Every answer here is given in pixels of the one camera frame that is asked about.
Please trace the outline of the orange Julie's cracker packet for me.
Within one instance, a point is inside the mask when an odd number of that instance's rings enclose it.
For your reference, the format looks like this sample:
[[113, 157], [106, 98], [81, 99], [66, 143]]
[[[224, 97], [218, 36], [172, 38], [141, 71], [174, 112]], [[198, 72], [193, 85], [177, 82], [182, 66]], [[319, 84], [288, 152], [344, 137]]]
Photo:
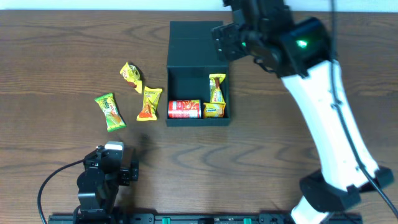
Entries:
[[225, 103], [204, 103], [203, 116], [207, 118], [223, 118]]

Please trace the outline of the red Pringles can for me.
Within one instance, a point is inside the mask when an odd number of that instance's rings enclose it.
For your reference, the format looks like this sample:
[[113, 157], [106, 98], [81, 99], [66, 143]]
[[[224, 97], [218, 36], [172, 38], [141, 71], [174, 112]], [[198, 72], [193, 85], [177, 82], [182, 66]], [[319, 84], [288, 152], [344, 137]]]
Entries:
[[168, 116], [170, 119], [199, 119], [201, 118], [201, 101], [169, 101]]

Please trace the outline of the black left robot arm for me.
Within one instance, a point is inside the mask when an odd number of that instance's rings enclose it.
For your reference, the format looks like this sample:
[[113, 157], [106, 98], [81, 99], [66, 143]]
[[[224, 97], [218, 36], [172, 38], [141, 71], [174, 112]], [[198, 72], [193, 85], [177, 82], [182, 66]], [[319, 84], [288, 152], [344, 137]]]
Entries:
[[123, 150], [98, 146], [85, 156], [85, 171], [77, 179], [80, 205], [73, 212], [73, 223], [119, 223], [114, 209], [120, 186], [139, 178], [139, 161], [132, 156], [128, 167], [122, 166]]

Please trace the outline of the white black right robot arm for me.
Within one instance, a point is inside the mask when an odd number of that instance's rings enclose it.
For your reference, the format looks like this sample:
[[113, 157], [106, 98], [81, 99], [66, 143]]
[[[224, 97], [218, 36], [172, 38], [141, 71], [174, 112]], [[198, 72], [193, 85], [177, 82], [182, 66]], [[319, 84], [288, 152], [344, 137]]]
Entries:
[[361, 193], [383, 194], [392, 171], [369, 153], [349, 106], [336, 59], [335, 28], [315, 17], [295, 22], [283, 1], [224, 0], [231, 24], [212, 30], [218, 56], [248, 55], [282, 80], [298, 104], [316, 145], [321, 168], [300, 180], [295, 223], [324, 223], [357, 205]]

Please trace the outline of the dark green open box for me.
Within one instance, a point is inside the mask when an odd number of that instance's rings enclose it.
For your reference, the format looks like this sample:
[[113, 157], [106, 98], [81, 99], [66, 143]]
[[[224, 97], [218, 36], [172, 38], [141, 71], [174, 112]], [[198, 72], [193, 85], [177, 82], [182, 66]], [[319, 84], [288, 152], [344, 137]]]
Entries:
[[221, 21], [171, 21], [167, 56], [167, 103], [211, 100], [212, 73], [229, 74], [228, 62], [219, 60], [211, 30]]

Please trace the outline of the green snack packet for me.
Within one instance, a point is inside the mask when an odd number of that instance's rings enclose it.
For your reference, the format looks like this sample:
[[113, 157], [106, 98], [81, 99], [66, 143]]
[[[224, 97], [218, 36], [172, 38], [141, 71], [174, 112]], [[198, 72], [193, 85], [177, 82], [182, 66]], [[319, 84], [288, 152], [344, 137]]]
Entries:
[[124, 120], [119, 114], [118, 107], [112, 93], [95, 98], [95, 102], [104, 113], [108, 132], [126, 127]]

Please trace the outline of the yellow orange snack packet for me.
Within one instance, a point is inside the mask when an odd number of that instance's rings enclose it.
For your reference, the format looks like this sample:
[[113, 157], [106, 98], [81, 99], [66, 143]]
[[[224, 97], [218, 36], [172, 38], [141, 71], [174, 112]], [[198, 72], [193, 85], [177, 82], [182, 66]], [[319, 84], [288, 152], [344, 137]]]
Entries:
[[137, 115], [138, 121], [156, 121], [157, 106], [159, 104], [160, 95], [163, 92], [161, 88], [144, 88], [144, 99], [141, 112]]

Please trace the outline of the yellow crumpled snack packet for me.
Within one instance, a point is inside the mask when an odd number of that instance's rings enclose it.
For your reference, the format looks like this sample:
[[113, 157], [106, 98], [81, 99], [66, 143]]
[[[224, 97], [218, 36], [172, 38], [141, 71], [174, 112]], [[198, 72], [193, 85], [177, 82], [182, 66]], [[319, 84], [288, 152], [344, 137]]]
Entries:
[[135, 65], [126, 62], [120, 70], [120, 74], [133, 89], [140, 94], [142, 93], [141, 74]]

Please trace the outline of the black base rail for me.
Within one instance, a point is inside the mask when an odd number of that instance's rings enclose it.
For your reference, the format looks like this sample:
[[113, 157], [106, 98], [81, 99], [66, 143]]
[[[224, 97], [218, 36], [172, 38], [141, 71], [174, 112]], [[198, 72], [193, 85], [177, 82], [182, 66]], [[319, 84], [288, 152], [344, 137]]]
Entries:
[[83, 215], [51, 215], [49, 224], [119, 223], [119, 224], [289, 224], [294, 220], [289, 213], [154, 215], [153, 213], [117, 213], [110, 219], [89, 220]]

